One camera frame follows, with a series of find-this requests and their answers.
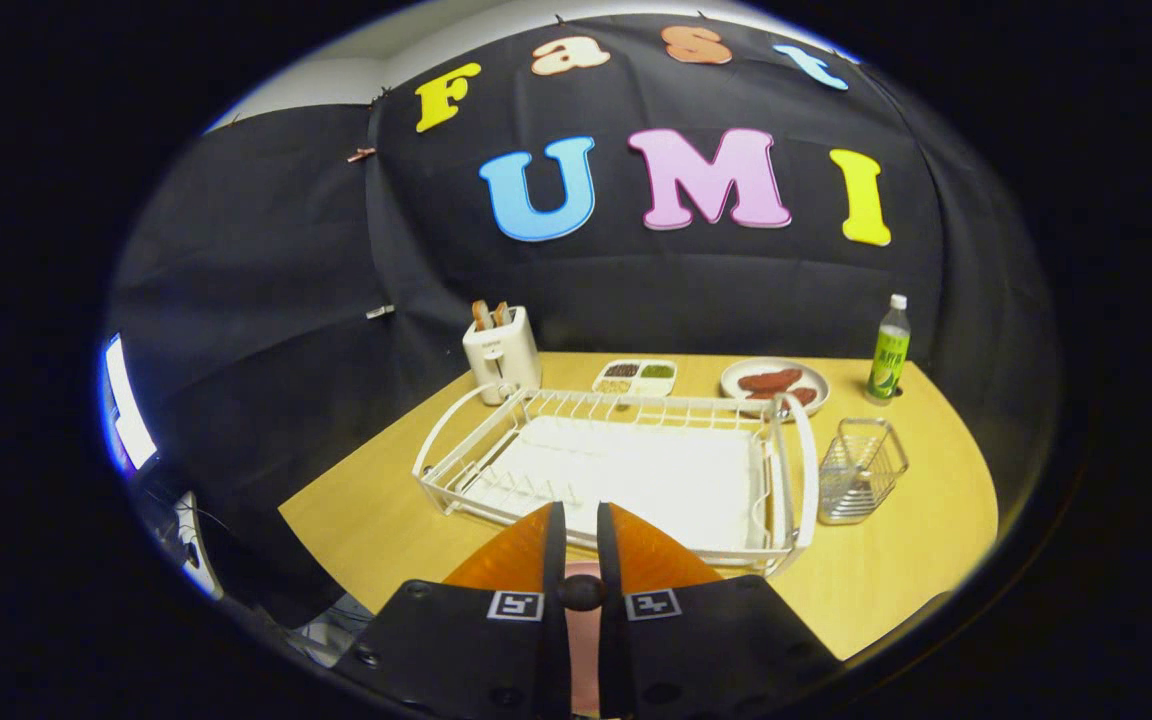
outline wire basket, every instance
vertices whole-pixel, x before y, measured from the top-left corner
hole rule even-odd
[[[909,469],[896,429],[882,418],[843,418],[820,462],[820,521],[859,523]]]
[[[561,501],[567,539],[596,547],[599,501],[643,516],[711,564],[782,570],[812,541],[819,497],[814,439],[790,406],[803,448],[803,511],[795,523],[782,415],[767,401],[616,396],[520,389],[442,458],[434,438],[483,386],[430,430],[412,475],[445,514],[500,524]]]

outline foam letter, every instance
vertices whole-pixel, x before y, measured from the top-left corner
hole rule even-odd
[[[804,53],[804,51],[799,50],[799,47],[795,47],[793,45],[773,45],[772,50],[775,50],[776,53],[790,56],[790,59],[794,60],[799,68],[803,68],[804,73],[812,76],[812,79],[819,82],[820,85],[835,88],[835,90],[847,90],[847,83],[824,71],[824,69],[829,67],[826,65],[826,61],[813,58],[812,55]]]
[[[882,223],[882,204],[878,200],[878,173],[882,169],[869,156],[851,150],[831,150],[829,159],[842,169],[847,185],[847,219],[842,234],[847,240],[887,245],[892,230]]]
[[[571,68],[593,68],[612,60],[611,53],[604,53],[602,47],[593,37],[564,37],[562,40],[547,44],[531,51],[532,58],[539,58],[531,63],[531,73],[538,76],[556,76]]]
[[[479,73],[483,73],[483,65],[465,63],[416,88],[416,94],[420,96],[420,122],[416,123],[416,132],[425,132],[455,118],[460,108],[452,105],[452,100],[465,100],[470,92],[470,83],[465,78]]]
[[[545,147],[545,154],[558,160],[567,200],[552,213],[538,213],[526,195],[524,169],[531,162],[530,152],[509,152],[487,160],[479,177],[488,181],[492,213],[497,227],[507,236],[524,242],[540,242],[575,232],[594,213],[594,181],[589,174],[589,150],[594,138],[566,137]]]
[[[682,206],[679,188],[687,191],[705,220],[717,223],[736,187],[738,200],[732,220],[751,228],[781,228],[790,223],[790,211],[781,205],[776,176],[772,174],[772,136],[756,129],[733,128],[723,132],[714,161],[672,129],[645,129],[630,136],[630,147],[643,152],[652,184],[652,210],[643,222],[654,232],[685,228],[691,211]]]
[[[722,37],[703,26],[667,26],[660,31],[664,51],[681,63],[722,65],[732,60],[732,51],[719,40]]]

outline white dish rack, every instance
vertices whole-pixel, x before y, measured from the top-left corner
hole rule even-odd
[[[810,420],[795,396],[644,397],[520,389],[433,465],[444,425],[482,386],[448,407],[412,465],[444,514],[509,525],[561,501],[567,541],[593,548],[598,503],[652,523],[710,564],[782,570],[812,543],[819,488]],[[788,404],[803,457],[795,514],[782,418]]]

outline table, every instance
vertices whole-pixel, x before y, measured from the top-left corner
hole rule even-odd
[[[626,355],[541,353],[541,386],[589,391],[602,365]],[[730,355],[641,355],[675,361],[675,397],[718,397]],[[829,400],[812,418],[823,457],[842,418],[892,420],[910,468],[890,497],[856,525],[817,525],[812,546],[770,579],[826,647],[844,660],[882,637],[932,596],[955,588],[986,555],[996,536],[993,480],[967,425],[941,392],[912,363],[901,376],[904,395],[890,406],[864,399],[869,359],[795,357],[829,384]],[[452,402],[473,389],[465,373],[410,414],[381,430],[351,455],[279,507],[314,559],[349,594],[379,611],[407,579],[440,579],[500,525],[467,511],[444,515],[411,475],[420,444]],[[471,401],[453,416],[430,457],[486,419],[492,407]],[[790,447],[797,430],[788,425]],[[797,462],[791,452],[791,462]],[[801,475],[795,475],[795,495]],[[795,507],[801,500],[795,498]],[[568,546],[568,559],[596,558]],[[732,574],[732,570],[723,571]]]

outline plastic bottle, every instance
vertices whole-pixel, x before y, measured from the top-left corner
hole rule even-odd
[[[865,397],[877,406],[887,406],[896,395],[901,369],[909,351],[909,319],[905,318],[905,296],[892,296],[892,310],[878,323],[878,347],[874,364],[869,370]]]

